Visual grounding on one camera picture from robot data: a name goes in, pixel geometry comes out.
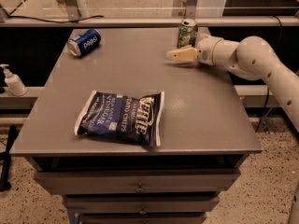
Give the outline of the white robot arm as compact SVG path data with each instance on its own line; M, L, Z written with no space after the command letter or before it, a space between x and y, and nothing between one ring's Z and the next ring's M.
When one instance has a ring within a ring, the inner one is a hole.
M273 135L257 133L263 152L243 163L243 175L221 195L204 224L298 224L298 76L258 36L234 42L205 35L196 48L170 50L166 59L179 66L200 62L247 80L260 79L289 118L270 120Z

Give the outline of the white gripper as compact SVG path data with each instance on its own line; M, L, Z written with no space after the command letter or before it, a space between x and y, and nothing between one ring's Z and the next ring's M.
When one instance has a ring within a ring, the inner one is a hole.
M193 62L197 59L198 51L200 63L213 65L213 51L220 41L222 41L222 37L200 34L196 48L187 45L179 49L173 49L166 53L166 58L174 62Z

